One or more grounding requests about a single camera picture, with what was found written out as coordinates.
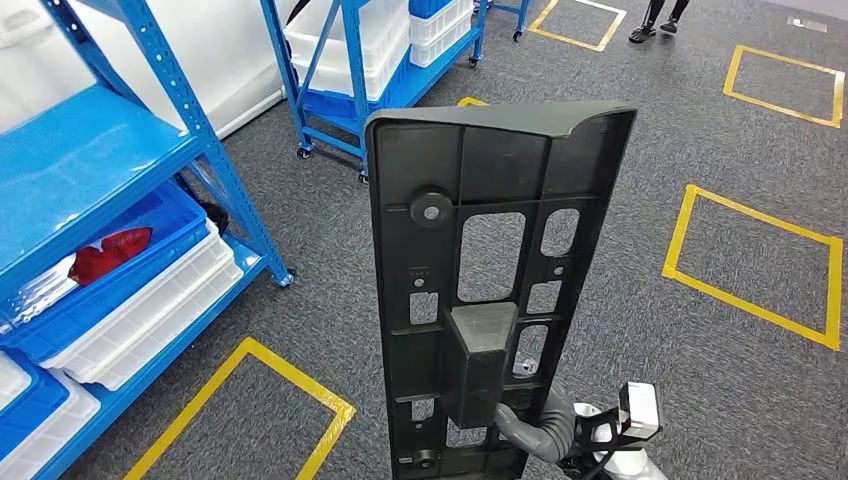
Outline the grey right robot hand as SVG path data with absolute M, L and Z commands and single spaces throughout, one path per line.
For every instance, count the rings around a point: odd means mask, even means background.
M 561 383 L 551 385 L 537 425 L 520 420 L 504 403 L 496 405 L 494 421 L 513 445 L 548 463 L 562 461 L 574 441 L 575 411 Z

